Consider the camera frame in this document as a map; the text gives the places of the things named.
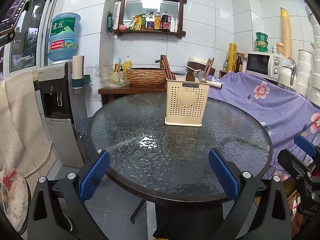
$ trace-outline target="textured glass tabletop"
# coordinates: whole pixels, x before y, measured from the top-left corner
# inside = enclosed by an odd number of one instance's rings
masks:
[[[208,163],[213,147],[254,176],[268,161],[267,132],[234,106],[208,98],[202,127],[168,126],[165,115],[165,93],[115,100],[92,121],[93,145],[110,152],[111,168],[123,177],[175,198],[223,192]]]

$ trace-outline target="microwave oven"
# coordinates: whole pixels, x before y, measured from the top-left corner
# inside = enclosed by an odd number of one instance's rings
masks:
[[[245,72],[263,77],[268,80],[278,81],[280,71],[286,61],[282,54],[250,52],[245,55],[247,65]]]

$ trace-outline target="purple floral cloth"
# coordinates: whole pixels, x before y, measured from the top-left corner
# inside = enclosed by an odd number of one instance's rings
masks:
[[[277,161],[277,156],[283,149],[290,150],[304,163],[310,159],[295,145],[293,138],[296,134],[301,134],[313,144],[320,144],[319,107],[303,96],[255,75],[231,72],[221,81],[222,89],[211,87],[209,97],[227,102],[249,113],[270,135],[273,156],[264,175],[265,179],[271,178],[274,174],[280,176],[281,180],[288,178],[287,172]]]

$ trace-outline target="metal spoon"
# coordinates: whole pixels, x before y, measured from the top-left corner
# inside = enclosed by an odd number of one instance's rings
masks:
[[[199,71],[198,72],[198,80],[201,82],[201,83],[205,83],[206,81],[206,78],[205,78],[205,72],[203,70]]]
[[[191,72],[188,71],[187,76],[186,76],[186,81],[190,81],[190,82],[195,82],[195,75]]]

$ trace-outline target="black table edge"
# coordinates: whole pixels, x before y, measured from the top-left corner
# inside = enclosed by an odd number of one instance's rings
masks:
[[[115,101],[122,99],[118,98],[112,102],[107,103],[106,105],[102,106],[91,118],[89,125],[88,125],[88,141],[89,141],[89,146],[93,152],[97,151],[93,141],[92,141],[92,135],[91,135],[91,129],[92,129],[92,122],[96,115],[106,106],[108,106],[111,103],[114,103]],[[219,99],[212,98],[217,101],[221,101],[223,103],[226,103],[228,105],[231,105],[235,108],[238,108],[239,110],[245,112],[244,110],[240,109],[237,106],[234,106],[232,104],[229,104],[227,102],[224,102]],[[249,113],[245,112],[247,115],[252,117],[254,120],[256,120],[259,124],[260,122],[255,119],[252,115]],[[272,142],[269,134],[265,130],[265,128],[260,124],[260,126],[263,128],[265,131],[266,135],[268,136],[269,140],[269,145],[270,145],[270,150],[269,150],[269,157],[268,161],[266,162],[265,166],[263,169],[259,172],[259,174],[256,176],[256,178],[261,178],[266,171],[268,170],[271,160],[272,160],[272,155],[273,155],[273,147],[272,147]],[[159,205],[165,205],[165,206],[193,206],[193,207],[198,207],[198,206],[208,206],[208,205],[217,205],[217,204],[223,204],[225,202],[230,201],[230,199],[226,196],[225,193],[218,193],[218,194],[213,194],[213,195],[206,195],[206,196],[180,196],[180,195],[175,195],[175,194],[167,194],[167,193],[162,193],[162,192],[157,192],[155,190],[148,189],[146,187],[143,187],[141,185],[138,185],[122,175],[120,175],[118,172],[116,172],[113,168],[109,168],[108,171],[106,172],[106,175],[117,185],[119,185],[121,188],[124,190],[128,191],[129,193],[141,198],[145,199],[147,201],[159,204]]]

